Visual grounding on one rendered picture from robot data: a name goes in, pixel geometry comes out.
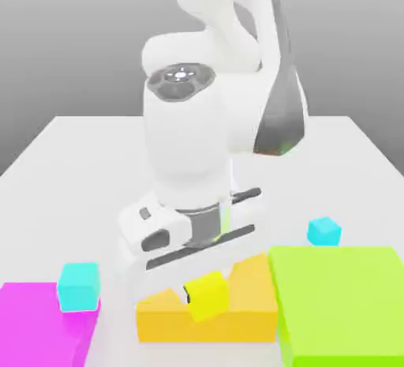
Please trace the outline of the large lime green box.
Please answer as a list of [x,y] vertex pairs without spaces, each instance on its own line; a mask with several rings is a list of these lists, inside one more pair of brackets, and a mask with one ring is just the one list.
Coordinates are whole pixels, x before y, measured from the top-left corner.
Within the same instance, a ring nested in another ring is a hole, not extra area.
[[283,367],[404,367],[404,263],[390,246],[274,246]]

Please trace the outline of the small cyan cube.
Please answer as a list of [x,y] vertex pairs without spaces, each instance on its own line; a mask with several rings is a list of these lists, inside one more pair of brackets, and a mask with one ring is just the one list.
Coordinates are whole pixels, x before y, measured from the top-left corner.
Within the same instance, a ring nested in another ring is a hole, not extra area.
[[96,262],[64,264],[57,292],[64,313],[96,311],[100,293],[99,265]]
[[337,246],[342,228],[331,218],[323,217],[309,222],[307,238],[316,246]]

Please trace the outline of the small yellow cube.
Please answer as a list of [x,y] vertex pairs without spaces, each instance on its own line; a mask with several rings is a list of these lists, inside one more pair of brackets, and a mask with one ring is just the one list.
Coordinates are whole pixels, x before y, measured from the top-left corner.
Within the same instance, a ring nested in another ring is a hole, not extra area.
[[229,309],[229,289],[221,272],[211,272],[183,286],[187,308],[197,323],[211,319]]

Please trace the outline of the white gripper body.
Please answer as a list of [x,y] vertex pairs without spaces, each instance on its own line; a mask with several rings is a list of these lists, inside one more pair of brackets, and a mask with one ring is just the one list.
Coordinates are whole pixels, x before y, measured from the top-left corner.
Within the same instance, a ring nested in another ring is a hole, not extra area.
[[269,233],[264,223],[259,222],[232,230],[205,248],[181,247],[146,260],[134,260],[127,271],[130,298],[137,303],[166,289],[180,287],[262,253],[268,246]]

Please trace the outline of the large orange box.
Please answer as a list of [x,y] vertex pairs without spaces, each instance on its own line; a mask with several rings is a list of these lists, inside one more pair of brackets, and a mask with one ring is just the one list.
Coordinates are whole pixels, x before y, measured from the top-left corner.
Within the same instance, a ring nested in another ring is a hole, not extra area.
[[195,322],[173,290],[139,302],[137,336],[141,343],[272,343],[278,306],[267,255],[234,264],[227,280],[229,309]]

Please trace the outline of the large magenta box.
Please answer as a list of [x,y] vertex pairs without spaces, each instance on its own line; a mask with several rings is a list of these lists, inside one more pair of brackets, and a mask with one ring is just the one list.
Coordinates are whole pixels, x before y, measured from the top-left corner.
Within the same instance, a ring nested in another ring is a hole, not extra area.
[[4,283],[0,367],[84,367],[98,315],[62,312],[55,283]]

